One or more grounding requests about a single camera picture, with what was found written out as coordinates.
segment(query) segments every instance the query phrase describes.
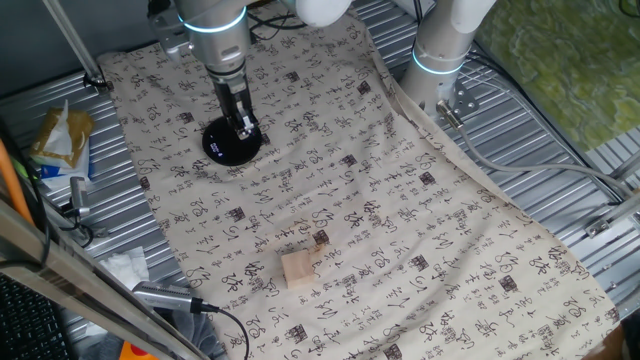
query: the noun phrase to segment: keyboard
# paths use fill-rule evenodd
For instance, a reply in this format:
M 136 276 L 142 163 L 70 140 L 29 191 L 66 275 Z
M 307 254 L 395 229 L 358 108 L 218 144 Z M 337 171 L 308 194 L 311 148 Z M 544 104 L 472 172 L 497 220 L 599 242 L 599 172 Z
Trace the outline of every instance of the keyboard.
M 77 359 L 57 305 L 1 274 L 0 349 L 2 360 Z

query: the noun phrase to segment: orange object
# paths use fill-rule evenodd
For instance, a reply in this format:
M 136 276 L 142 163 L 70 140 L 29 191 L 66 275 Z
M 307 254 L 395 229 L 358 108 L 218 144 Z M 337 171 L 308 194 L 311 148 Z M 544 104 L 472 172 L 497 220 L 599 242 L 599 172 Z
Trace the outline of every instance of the orange object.
M 125 341 L 120 352 L 120 360 L 158 360 L 158 358 Z
M 7 189 L 13 202 L 13 208 L 31 225 L 35 226 L 31 212 L 29 212 L 29 207 L 27 207 L 27 201 L 24 199 L 18 175 L 16 175 L 16 170 L 11 164 L 11 158 L 9 158 L 9 153 L 7 152 L 7 148 L 4 147 L 2 140 L 0 140 L 0 172 L 2 172 L 4 182 L 7 184 Z

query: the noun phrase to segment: white paper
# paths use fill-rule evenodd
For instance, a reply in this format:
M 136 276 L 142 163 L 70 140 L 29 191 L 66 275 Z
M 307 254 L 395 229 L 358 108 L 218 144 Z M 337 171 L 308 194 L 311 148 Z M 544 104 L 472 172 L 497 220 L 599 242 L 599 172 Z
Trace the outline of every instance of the white paper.
M 141 281 L 149 281 L 149 270 L 144 258 L 142 246 L 131 249 L 124 254 L 114 254 L 106 260 L 101 260 L 100 265 L 104 266 L 111 275 L 120 280 L 127 289 L 133 289 Z M 87 324 L 85 335 L 101 335 L 107 331 L 94 323 Z
M 51 130 L 49 139 L 44 145 L 44 151 L 63 156 L 70 156 L 71 154 L 73 154 L 71 135 L 69 135 L 69 124 L 67 123 L 68 117 L 69 100 L 65 100 L 62 114 L 60 114 L 60 116 L 58 117 L 56 126 L 54 126 Z

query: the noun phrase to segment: metal table surface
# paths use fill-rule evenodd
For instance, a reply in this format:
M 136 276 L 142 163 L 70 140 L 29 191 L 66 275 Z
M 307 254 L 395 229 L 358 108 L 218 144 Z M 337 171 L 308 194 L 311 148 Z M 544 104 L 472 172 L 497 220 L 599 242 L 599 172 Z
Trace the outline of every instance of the metal table surface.
M 400 78 L 411 58 L 415 20 L 389 0 L 358 0 L 353 6 L 391 73 Z M 464 119 L 465 126 L 485 156 L 513 165 L 576 162 L 562 139 L 531 108 L 516 101 L 512 92 L 473 80 L 496 77 L 493 71 L 467 63 L 463 73 L 466 76 L 461 80 L 480 104 L 478 113 Z M 61 107 L 68 99 L 70 107 L 87 111 L 96 126 L 90 143 L 95 169 L 89 186 L 91 215 L 85 223 L 106 227 L 109 232 L 109 239 L 95 241 L 87 251 L 103 259 L 142 246 L 151 281 L 186 286 L 140 188 L 113 103 L 108 94 L 84 87 L 82 76 L 69 76 L 0 100 L 0 115 L 26 149 L 49 107 Z M 443 128 L 466 148 L 455 131 L 448 125 Z M 637 308 L 637 296 L 625 297 L 640 281 L 640 234 L 624 221 L 593 239 L 586 235 L 587 224 L 611 209 L 607 205 L 610 198 L 590 178 L 566 171 L 523 174 L 484 170 L 522 209 L 571 248 L 618 304 L 621 316 Z M 46 196 L 60 205 L 68 201 L 69 189 L 46 191 Z M 86 346 L 90 342 L 84 335 L 86 321 L 70 312 L 64 315 L 72 341 Z

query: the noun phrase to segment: green floor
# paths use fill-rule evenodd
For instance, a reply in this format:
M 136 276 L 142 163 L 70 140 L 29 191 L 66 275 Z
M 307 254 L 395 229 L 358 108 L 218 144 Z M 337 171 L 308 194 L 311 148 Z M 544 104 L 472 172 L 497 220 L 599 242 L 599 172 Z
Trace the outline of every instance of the green floor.
M 640 125 L 640 18 L 618 0 L 498 0 L 477 38 L 583 150 Z

